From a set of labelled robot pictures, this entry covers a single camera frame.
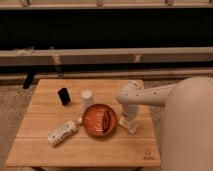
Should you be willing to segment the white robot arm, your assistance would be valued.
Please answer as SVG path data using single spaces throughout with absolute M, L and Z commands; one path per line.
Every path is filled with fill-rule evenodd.
M 213 171 L 213 78 L 142 89 L 130 82 L 116 93 L 126 116 L 133 105 L 164 106 L 162 171 Z

